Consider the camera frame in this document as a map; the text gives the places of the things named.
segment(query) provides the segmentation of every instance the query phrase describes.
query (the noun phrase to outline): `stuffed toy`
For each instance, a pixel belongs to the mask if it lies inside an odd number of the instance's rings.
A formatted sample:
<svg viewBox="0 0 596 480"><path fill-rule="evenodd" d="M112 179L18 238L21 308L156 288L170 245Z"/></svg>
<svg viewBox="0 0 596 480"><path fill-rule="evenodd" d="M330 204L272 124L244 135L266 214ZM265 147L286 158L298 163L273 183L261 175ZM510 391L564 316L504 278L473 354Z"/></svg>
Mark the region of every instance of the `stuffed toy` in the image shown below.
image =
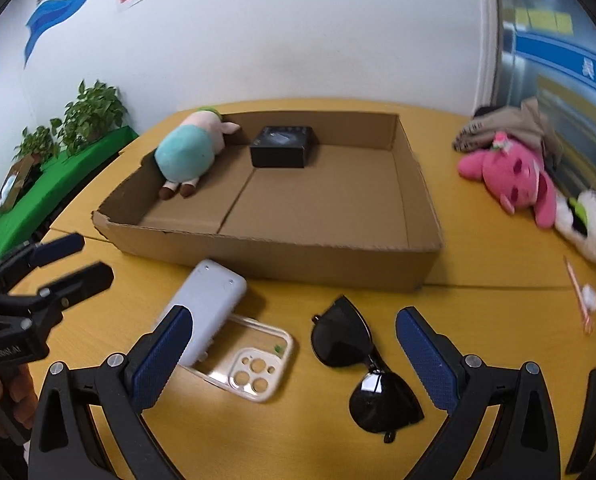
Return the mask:
<svg viewBox="0 0 596 480"><path fill-rule="evenodd" d="M553 226L556 190L539 151L498 132L490 150L476 150L460 159L458 173L469 180L483 180L508 214L532 206L538 227Z"/></svg>
<svg viewBox="0 0 596 480"><path fill-rule="evenodd" d="M233 134L239 128L234 123L223 123L213 108L199 108L189 115L156 148L156 164L167 180L158 196L169 200L178 188L183 198L193 195L200 177L224 150L222 136Z"/></svg>
<svg viewBox="0 0 596 480"><path fill-rule="evenodd" d="M596 263L596 191L583 191L577 200L558 195L555 225L580 254Z"/></svg>

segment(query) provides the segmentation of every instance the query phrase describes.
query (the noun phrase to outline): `cotton ball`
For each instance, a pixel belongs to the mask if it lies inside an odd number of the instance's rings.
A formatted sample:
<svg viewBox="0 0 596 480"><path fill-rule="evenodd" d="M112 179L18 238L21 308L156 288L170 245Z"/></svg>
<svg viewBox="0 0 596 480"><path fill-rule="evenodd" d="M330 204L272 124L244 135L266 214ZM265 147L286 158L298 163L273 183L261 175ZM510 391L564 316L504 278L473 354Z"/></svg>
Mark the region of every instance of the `cotton ball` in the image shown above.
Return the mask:
<svg viewBox="0 0 596 480"><path fill-rule="evenodd" d="M587 283L580 292L587 310L593 314L596 311L596 291Z"/></svg>

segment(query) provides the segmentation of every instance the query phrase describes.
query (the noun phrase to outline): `white plush toy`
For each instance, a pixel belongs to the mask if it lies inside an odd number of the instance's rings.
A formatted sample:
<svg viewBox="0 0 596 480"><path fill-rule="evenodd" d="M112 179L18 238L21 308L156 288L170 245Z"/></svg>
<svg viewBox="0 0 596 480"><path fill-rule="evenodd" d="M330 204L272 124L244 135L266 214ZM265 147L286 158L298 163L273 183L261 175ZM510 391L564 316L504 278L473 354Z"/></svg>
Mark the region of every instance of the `white plush toy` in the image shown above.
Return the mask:
<svg viewBox="0 0 596 480"><path fill-rule="evenodd" d="M596 191L583 191L577 200L559 194L555 227L587 260L596 263Z"/></svg>
<svg viewBox="0 0 596 480"><path fill-rule="evenodd" d="M222 136L238 129L235 123L223 123L218 111L208 107L199 108L182 121L156 148L156 164L167 180L159 197L169 200L179 187L184 198L194 194L200 177L224 150Z"/></svg>

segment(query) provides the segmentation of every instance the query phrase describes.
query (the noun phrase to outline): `pink plush toy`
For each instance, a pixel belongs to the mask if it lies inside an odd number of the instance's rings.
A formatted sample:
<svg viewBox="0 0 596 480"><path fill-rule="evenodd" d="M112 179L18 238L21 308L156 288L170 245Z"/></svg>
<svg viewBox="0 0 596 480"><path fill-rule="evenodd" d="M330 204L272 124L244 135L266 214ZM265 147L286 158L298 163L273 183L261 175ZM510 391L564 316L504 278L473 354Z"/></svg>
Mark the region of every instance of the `pink plush toy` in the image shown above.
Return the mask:
<svg viewBox="0 0 596 480"><path fill-rule="evenodd" d="M460 160L458 173L469 180L484 180L489 192L510 215L533 206L536 225L543 229L553 226L556 190L544 171L540 152L498 132L490 150L477 150Z"/></svg>

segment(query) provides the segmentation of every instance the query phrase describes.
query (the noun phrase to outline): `white phone case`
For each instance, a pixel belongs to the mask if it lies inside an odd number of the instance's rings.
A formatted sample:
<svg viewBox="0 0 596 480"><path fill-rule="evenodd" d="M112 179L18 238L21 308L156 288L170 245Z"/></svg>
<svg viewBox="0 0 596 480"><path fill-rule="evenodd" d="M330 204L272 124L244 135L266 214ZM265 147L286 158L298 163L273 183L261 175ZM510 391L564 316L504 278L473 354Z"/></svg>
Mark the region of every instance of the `white phone case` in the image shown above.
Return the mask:
<svg viewBox="0 0 596 480"><path fill-rule="evenodd" d="M222 390L265 402L280 386L292 354L293 338L284 330L231 314L206 360L185 369Z"/></svg>
<svg viewBox="0 0 596 480"><path fill-rule="evenodd" d="M186 307L193 317L193 333L179 365L190 367L209 348L213 336L247 291L247 280L212 260L201 261L156 321L174 305Z"/></svg>

